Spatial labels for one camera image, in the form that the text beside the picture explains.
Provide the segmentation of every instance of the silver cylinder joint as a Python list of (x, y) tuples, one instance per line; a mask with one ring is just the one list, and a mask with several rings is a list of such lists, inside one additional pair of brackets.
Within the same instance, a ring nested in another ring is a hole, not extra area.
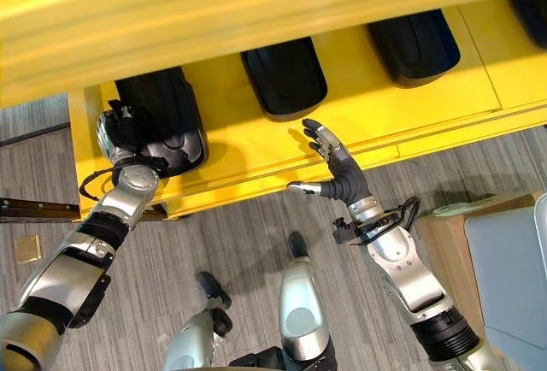
[(368, 196), (350, 204), (348, 210), (351, 219), (357, 224), (371, 221), (384, 213), (384, 209), (378, 204), (374, 196)]

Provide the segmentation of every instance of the black cable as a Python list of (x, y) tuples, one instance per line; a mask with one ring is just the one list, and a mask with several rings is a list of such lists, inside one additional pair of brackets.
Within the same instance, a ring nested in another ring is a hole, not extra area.
[(82, 181), (81, 185), (79, 185), (79, 189), (78, 189), (79, 194), (81, 194), (84, 197), (90, 198), (91, 200), (95, 200), (96, 202), (98, 202), (99, 197), (95, 197), (95, 196), (92, 196), (91, 194), (89, 194), (89, 192), (85, 189), (85, 187), (87, 185), (89, 185), (94, 179), (99, 177), (101, 174), (105, 174), (105, 173), (108, 173), (108, 172), (114, 172), (115, 170), (116, 170), (116, 166), (114, 166), (113, 168), (105, 168), (104, 170), (98, 170), (96, 172), (93, 172), (92, 174), (87, 176), (84, 179), (84, 181)]

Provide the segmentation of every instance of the silver robot arm segment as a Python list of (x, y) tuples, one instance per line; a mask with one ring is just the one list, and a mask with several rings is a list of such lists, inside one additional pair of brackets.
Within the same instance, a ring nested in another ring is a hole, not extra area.
[[(419, 258), (409, 234), (418, 211), (417, 198), (412, 197), (397, 209), (384, 210), (340, 140), (318, 121), (306, 119), (303, 125), (304, 134), (314, 140), (309, 146), (327, 162), (334, 179), (321, 183), (295, 181), (287, 186), (288, 190), (345, 202), (353, 221), (335, 221), (335, 239), (338, 243), (356, 237), (361, 240), (367, 248), (368, 262), (384, 280), (385, 292), (412, 328), (433, 369), (504, 370), (488, 343), (473, 332)], [(411, 216), (405, 226), (404, 216), (409, 210)]]

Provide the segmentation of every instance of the robotic hand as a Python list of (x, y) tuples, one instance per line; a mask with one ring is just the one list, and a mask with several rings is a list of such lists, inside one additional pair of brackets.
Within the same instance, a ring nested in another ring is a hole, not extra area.
[(154, 197), (155, 167), (135, 156), (138, 136), (129, 108), (103, 113), (97, 136), (115, 165), (115, 187), (70, 233), (23, 287), (19, 307), (0, 318), (0, 369), (47, 370), (67, 328), (89, 322), (104, 297), (106, 274), (126, 235)]
[[(309, 146), (327, 163), (334, 179), (321, 183), (295, 181), (290, 191), (342, 200), (350, 212), (350, 224), (337, 219), (337, 242), (356, 237), (367, 247), (369, 262), (384, 280), (384, 288), (410, 325), (438, 371), (503, 370), (486, 341), (481, 340), (454, 307), (454, 303), (416, 253), (409, 234), (419, 207), (417, 198), (384, 211), (371, 194), (367, 181), (339, 139), (318, 121), (303, 121)], [(405, 214), (409, 211), (406, 224)]]

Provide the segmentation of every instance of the yellow cabinet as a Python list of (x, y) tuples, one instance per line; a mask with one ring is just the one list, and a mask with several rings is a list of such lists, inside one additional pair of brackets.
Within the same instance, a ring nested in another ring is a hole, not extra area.
[[(393, 85), (364, 26), (312, 37), (328, 93), (310, 117), (335, 131), (363, 168), (396, 161), (397, 143), (500, 109), (458, 8), (444, 14), (462, 59), (440, 79), (414, 89)], [(278, 123), (264, 116), (239, 54), (183, 69), (196, 93), (209, 159), (193, 172), (164, 180), (155, 201), (169, 201), (171, 215), (281, 190), (291, 180), (327, 177), (326, 166), (307, 146), (300, 121)], [(79, 182), (109, 166), (98, 149), (94, 125), (115, 98), (114, 82), (69, 94)], [(90, 192), (101, 194), (110, 187), (108, 180), (97, 179)], [(82, 212), (92, 205), (82, 199)]]

